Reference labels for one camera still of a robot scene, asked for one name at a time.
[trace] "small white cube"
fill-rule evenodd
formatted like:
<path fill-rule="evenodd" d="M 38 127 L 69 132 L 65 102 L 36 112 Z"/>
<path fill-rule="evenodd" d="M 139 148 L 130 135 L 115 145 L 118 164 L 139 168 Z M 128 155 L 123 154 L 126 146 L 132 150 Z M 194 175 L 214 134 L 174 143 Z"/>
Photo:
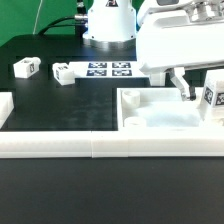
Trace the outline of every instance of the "small white cube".
<path fill-rule="evenodd" d="M 53 64 L 54 78 L 61 85 L 70 85 L 75 83 L 75 74 L 66 63 Z"/>
<path fill-rule="evenodd" d="M 31 75 L 39 71 L 39 65 L 41 63 L 40 58 L 24 58 L 21 61 L 15 63 L 14 74 L 16 78 L 29 78 Z"/>
<path fill-rule="evenodd" d="M 199 110 L 203 120 L 224 118 L 224 69 L 207 72 Z"/>

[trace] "black tabletop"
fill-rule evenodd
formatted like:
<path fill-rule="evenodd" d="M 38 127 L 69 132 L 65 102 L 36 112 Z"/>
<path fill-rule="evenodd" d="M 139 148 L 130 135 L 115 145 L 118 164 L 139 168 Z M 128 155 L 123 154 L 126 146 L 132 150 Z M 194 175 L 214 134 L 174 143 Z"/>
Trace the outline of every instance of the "black tabletop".
<path fill-rule="evenodd" d="M 15 79 L 13 63 L 34 56 L 40 72 Z M 55 62 L 135 60 L 134 48 L 111 53 L 74 36 L 15 37 L 0 58 L 0 91 L 15 103 L 2 131 L 116 131 L 116 88 L 149 86 L 147 78 L 60 86 Z M 203 75 L 193 82 L 202 85 Z M 222 157 L 1 159 L 0 223 L 222 224 L 223 189 Z"/>
<path fill-rule="evenodd" d="M 15 78 L 13 64 L 24 57 L 39 57 L 40 71 Z M 147 77 L 77 78 L 61 86 L 53 77 L 56 62 L 135 60 L 135 48 L 105 51 L 83 46 L 75 36 L 19 36 L 1 48 L 0 58 L 0 90 L 12 91 L 15 103 L 2 131 L 117 130 L 116 89 L 149 86 Z"/>

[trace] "black and white pattern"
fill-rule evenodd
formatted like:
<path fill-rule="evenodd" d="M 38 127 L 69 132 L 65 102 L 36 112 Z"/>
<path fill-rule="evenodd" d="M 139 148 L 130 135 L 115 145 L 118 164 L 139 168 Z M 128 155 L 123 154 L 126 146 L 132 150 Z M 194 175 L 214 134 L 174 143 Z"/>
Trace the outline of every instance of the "black and white pattern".
<path fill-rule="evenodd" d="M 130 62 L 113 62 L 112 68 L 131 68 Z"/>
<path fill-rule="evenodd" d="M 59 71 L 58 70 L 56 70 L 56 77 L 57 77 L 57 79 L 60 79 L 59 78 Z"/>
<path fill-rule="evenodd" d="M 68 67 L 67 66 L 60 66 L 60 67 L 58 67 L 58 69 L 60 69 L 60 70 L 66 70 L 66 69 L 68 69 Z"/>
<path fill-rule="evenodd" d="M 112 76 L 132 76 L 131 70 L 112 70 Z"/>
<path fill-rule="evenodd" d="M 86 76 L 106 76 L 107 70 L 88 70 Z"/>
<path fill-rule="evenodd" d="M 30 73 L 34 72 L 34 64 L 30 64 Z"/>
<path fill-rule="evenodd" d="M 89 63 L 88 68 L 107 68 L 107 63 L 105 62 L 91 62 Z"/>
<path fill-rule="evenodd" d="M 108 0 L 106 7 L 118 7 L 116 0 Z"/>
<path fill-rule="evenodd" d="M 204 99 L 209 104 L 211 104 L 212 103 L 212 97 L 213 97 L 213 92 L 211 91 L 211 89 L 209 89 L 208 87 L 206 87 Z"/>
<path fill-rule="evenodd" d="M 224 93 L 218 93 L 216 99 L 216 106 L 223 106 L 224 105 Z"/>

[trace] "white platform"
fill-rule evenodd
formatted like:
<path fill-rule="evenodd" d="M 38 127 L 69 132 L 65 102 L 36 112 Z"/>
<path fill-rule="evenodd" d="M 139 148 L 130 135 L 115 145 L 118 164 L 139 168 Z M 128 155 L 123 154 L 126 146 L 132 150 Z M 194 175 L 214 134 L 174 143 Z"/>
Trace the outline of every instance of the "white platform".
<path fill-rule="evenodd" d="M 202 89 L 185 103 L 177 89 L 137 89 L 140 106 L 128 112 L 123 90 L 117 92 L 119 131 L 0 132 L 0 158 L 224 156 L 224 127 L 201 125 Z M 147 127 L 125 128 L 133 113 L 145 116 Z"/>

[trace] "white robot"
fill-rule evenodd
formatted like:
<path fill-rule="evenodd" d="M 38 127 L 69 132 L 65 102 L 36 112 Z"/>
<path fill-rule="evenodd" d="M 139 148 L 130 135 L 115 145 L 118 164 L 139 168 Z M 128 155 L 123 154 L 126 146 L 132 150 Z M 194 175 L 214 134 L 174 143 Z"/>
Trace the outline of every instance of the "white robot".
<path fill-rule="evenodd" d="M 131 0 L 94 0 L 84 44 L 106 49 L 135 45 L 136 11 Z"/>
<path fill-rule="evenodd" d="M 165 75 L 183 100 L 195 98 L 183 79 L 185 70 L 224 65 L 224 19 L 217 0 L 145 0 L 137 22 L 140 70 L 151 85 L 164 86 Z"/>

